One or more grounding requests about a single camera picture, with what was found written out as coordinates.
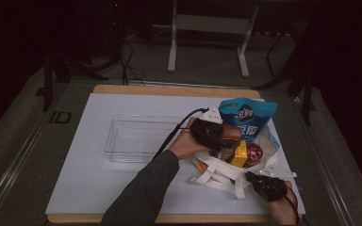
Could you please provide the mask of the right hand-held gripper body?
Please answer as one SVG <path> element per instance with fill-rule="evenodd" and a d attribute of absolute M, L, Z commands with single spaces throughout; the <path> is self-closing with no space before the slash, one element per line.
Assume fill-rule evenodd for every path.
<path fill-rule="evenodd" d="M 262 169 L 253 180 L 254 191 L 268 202 L 280 201 L 288 194 L 285 178 L 294 178 L 297 174 L 277 165 Z"/>

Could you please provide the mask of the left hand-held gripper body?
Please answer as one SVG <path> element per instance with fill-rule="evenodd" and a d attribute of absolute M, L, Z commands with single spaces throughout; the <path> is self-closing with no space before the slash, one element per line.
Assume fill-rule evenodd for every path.
<path fill-rule="evenodd" d="M 202 113 L 189 127 L 192 137 L 211 150 L 220 150 L 225 146 L 222 138 L 222 117 L 217 107 Z"/>

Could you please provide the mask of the long brown box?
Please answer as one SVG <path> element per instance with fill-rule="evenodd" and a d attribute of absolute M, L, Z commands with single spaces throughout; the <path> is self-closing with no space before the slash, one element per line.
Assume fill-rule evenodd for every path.
<path fill-rule="evenodd" d="M 241 141 L 241 133 L 240 129 L 236 126 L 231 126 L 228 124 L 222 125 L 222 134 L 221 134 L 221 142 L 222 147 L 216 153 L 216 157 L 221 159 L 222 161 L 229 162 L 231 158 L 234 156 L 234 151 L 238 147 L 239 143 L 232 148 L 225 148 L 224 142 L 227 139 L 237 140 L 239 143 Z"/>

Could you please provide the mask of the yellow drink carton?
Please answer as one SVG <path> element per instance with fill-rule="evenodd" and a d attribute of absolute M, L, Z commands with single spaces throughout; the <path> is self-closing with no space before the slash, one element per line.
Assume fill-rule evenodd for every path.
<path fill-rule="evenodd" d="M 234 156 L 230 160 L 230 164 L 242 168 L 248 159 L 246 141 L 242 140 L 234 151 Z"/>

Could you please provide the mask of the red round can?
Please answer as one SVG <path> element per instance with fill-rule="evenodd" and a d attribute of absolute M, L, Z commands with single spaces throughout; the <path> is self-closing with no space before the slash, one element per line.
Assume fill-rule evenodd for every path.
<path fill-rule="evenodd" d="M 263 156 L 263 151 L 258 145 L 254 143 L 248 143 L 247 154 L 248 158 L 243 165 L 244 168 L 250 168 L 257 165 Z"/>

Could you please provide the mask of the white patterned tote bag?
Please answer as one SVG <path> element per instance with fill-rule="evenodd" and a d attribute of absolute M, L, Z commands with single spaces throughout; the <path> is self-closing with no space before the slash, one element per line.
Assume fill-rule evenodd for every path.
<path fill-rule="evenodd" d="M 268 126 L 254 140 L 264 152 L 259 162 L 248 168 L 238 168 L 220 159 L 211 156 L 208 152 L 201 152 L 188 158 L 188 161 L 195 165 L 201 172 L 200 176 L 194 176 L 190 180 L 198 185 L 209 186 L 215 189 L 224 190 L 234 195 L 238 200 L 245 200 L 244 189 L 251 185 L 246 180 L 245 173 L 250 171 L 259 174 L 270 164 L 278 162 L 279 143 L 271 133 Z"/>

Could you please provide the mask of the blue snack pouch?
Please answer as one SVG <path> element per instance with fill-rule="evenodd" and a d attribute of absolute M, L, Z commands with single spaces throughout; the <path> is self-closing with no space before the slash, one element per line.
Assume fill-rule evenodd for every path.
<path fill-rule="evenodd" d="M 278 103 L 239 97 L 224 100 L 219 111 L 224 123 L 238 127 L 241 138 L 253 142 L 275 114 Z"/>

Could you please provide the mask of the clear plastic tray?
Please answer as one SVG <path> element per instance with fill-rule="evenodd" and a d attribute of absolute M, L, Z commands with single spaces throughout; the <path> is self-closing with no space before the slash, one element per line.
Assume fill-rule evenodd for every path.
<path fill-rule="evenodd" d="M 114 115 L 105 152 L 113 162 L 150 162 L 179 122 L 179 117 Z"/>

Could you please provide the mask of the person's left hand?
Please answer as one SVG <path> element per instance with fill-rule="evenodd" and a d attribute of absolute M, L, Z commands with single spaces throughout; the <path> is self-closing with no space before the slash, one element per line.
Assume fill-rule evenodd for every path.
<path fill-rule="evenodd" d="M 169 150 L 172 151 L 178 159 L 184 159 L 196 153 L 208 151 L 206 146 L 198 143 L 191 135 L 189 128 L 194 122 L 195 118 L 190 117 L 187 128 L 181 130 L 178 137 L 169 147 Z"/>

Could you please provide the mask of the person's right hand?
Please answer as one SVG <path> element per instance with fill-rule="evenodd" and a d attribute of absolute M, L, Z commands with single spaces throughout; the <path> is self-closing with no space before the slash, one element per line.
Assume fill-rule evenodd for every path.
<path fill-rule="evenodd" d="M 298 207 L 296 196 L 292 190 L 290 181 L 286 181 L 288 187 L 287 197 L 282 200 L 269 202 L 269 208 L 274 221 L 280 226 L 296 226 L 297 216 L 295 211 Z"/>

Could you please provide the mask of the black metal stand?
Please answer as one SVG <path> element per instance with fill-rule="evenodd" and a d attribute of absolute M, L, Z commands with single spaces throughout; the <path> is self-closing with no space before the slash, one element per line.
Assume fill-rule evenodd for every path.
<path fill-rule="evenodd" d="M 254 90 L 266 90 L 290 79 L 291 82 L 287 88 L 287 94 L 289 97 L 297 99 L 301 92 L 304 93 L 302 117 L 305 124 L 310 126 L 310 107 L 315 69 L 306 57 L 306 50 L 301 44 L 303 33 L 290 32 L 290 36 L 295 41 L 295 47 L 287 62 L 271 81 L 255 86 Z"/>
<path fill-rule="evenodd" d="M 69 82 L 71 79 L 68 67 L 72 66 L 77 70 L 85 73 L 95 80 L 107 80 L 106 77 L 95 73 L 87 66 L 83 66 L 80 62 L 66 56 L 65 54 L 58 53 L 47 54 L 43 61 L 43 87 L 41 88 L 42 96 L 44 98 L 43 112 L 46 112 L 53 103 L 53 73 L 56 74 L 60 81 Z"/>

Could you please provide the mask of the white metal stand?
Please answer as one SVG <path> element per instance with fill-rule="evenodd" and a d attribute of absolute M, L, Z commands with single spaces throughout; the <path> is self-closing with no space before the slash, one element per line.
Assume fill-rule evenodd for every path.
<path fill-rule="evenodd" d="M 242 77 L 249 77 L 250 72 L 245 56 L 248 42 L 253 34 L 255 19 L 259 12 L 259 5 L 253 7 L 249 19 L 222 18 L 203 15 L 179 14 L 177 12 L 177 0 L 173 0 L 172 12 L 172 42 L 170 47 L 168 72 L 173 73 L 176 66 L 177 56 L 177 31 L 201 31 L 214 33 L 239 34 L 244 37 L 240 46 L 237 47 L 239 67 Z"/>

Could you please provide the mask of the black floor plate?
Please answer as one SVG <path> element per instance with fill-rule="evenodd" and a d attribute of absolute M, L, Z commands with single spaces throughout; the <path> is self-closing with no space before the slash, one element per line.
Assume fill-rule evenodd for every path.
<path fill-rule="evenodd" d="M 50 123 L 68 123 L 72 117 L 70 112 L 55 111 L 51 116 Z"/>

